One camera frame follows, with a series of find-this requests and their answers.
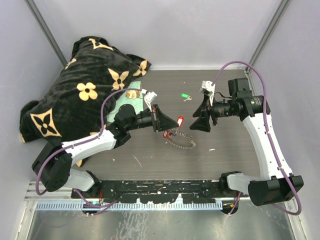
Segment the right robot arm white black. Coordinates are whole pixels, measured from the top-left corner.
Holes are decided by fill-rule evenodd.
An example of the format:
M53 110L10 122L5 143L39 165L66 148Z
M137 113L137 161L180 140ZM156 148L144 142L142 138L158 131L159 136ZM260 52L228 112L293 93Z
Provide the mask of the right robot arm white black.
M272 125L272 116L264 96L254 96L247 78L228 81L229 97L215 100L215 84L201 83L203 101L193 113L195 122L190 130L209 133L217 125L218 118L239 117L252 141L258 163L259 177L245 175L239 171L222 173L219 191L231 197L236 191L250 197L255 206L287 202L303 187L302 176L294 175L282 154Z

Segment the red key tags bunch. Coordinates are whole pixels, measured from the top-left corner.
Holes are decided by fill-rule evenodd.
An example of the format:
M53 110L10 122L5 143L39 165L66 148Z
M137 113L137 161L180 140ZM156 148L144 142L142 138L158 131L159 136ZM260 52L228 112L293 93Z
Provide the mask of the red key tags bunch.
M172 133L175 133L183 124L184 122L184 116L179 116L177 121L176 121L176 125L173 128L170 128L168 130L165 130L162 134L163 138L167 139L170 138L172 136Z

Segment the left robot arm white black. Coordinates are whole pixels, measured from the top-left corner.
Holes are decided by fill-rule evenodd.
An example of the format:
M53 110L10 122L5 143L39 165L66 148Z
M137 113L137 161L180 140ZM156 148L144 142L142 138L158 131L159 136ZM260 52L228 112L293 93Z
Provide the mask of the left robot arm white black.
M97 153L121 147L131 138L132 130L152 127L155 132L163 132L178 126L157 104L140 113L136 113L132 105L124 104L102 132L61 144L48 142L32 164L36 183L42 183L45 192L67 187L95 198L102 190L102 183L92 172L73 169L73 165Z

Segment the large keyring with small rings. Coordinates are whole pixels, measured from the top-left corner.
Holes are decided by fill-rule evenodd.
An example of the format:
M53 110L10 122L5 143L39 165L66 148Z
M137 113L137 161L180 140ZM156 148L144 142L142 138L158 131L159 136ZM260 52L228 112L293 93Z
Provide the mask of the large keyring with small rings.
M181 131L180 129L175 133L175 136L172 135L170 138L166 138L166 141L173 147L181 150L191 150L196 146L197 143L191 135Z

